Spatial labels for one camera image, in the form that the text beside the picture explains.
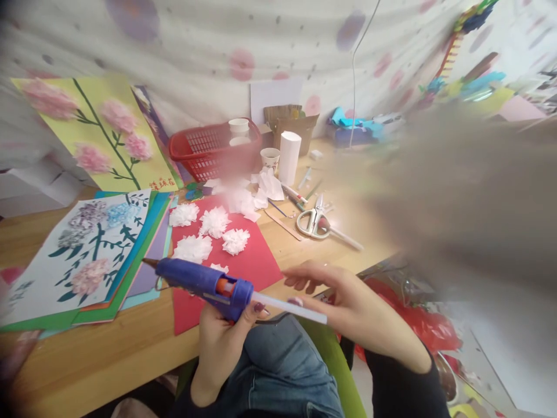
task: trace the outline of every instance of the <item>purple paper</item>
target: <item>purple paper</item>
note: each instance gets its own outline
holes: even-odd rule
[[[167,213],[162,218],[161,224],[158,228],[157,233],[155,234],[153,242],[151,242],[151,247],[145,255],[146,258],[154,258],[155,260],[160,260],[164,257],[163,252],[164,244],[167,240],[169,216],[170,211],[167,211]],[[138,270],[138,274],[135,276],[135,280],[133,281],[132,286],[129,288],[127,297],[150,291],[153,287],[155,287],[156,281],[157,275],[155,274],[155,270],[153,269],[153,267],[145,263],[141,264],[141,267]]]

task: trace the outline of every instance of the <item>green chair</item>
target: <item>green chair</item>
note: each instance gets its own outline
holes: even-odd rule
[[[326,325],[321,325],[304,318],[297,317],[297,319],[312,339],[313,344],[317,347],[319,354],[329,369],[329,373],[337,381],[338,395],[341,399],[342,409],[346,418],[366,418],[366,411],[346,362],[346,357],[338,343],[337,335]],[[196,360],[192,359],[180,368],[176,396],[182,392],[188,382]]]

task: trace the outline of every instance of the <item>glue gun nozzle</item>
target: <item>glue gun nozzle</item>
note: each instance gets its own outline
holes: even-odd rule
[[[144,258],[142,260],[145,264],[149,264],[151,267],[153,267],[154,269],[157,268],[157,264],[158,264],[158,260],[154,260],[152,258]]]

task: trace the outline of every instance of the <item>flower artwork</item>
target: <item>flower artwork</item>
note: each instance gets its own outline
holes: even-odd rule
[[[104,302],[141,232],[150,195],[146,189],[78,202],[12,284],[2,324]]]
[[[12,81],[102,190],[137,191],[173,178],[123,75]],[[174,181],[158,186],[177,189]]]

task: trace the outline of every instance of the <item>hot glue gun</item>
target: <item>hot glue gun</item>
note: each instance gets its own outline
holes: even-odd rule
[[[245,307],[255,300],[316,322],[327,323],[327,317],[322,313],[258,293],[254,291],[254,285],[251,282],[236,279],[220,270],[179,258],[161,260],[144,258],[143,262],[153,267],[155,274],[164,278],[169,286],[181,287],[209,302],[222,313],[226,320],[238,321]],[[258,323],[276,322],[258,321]]]

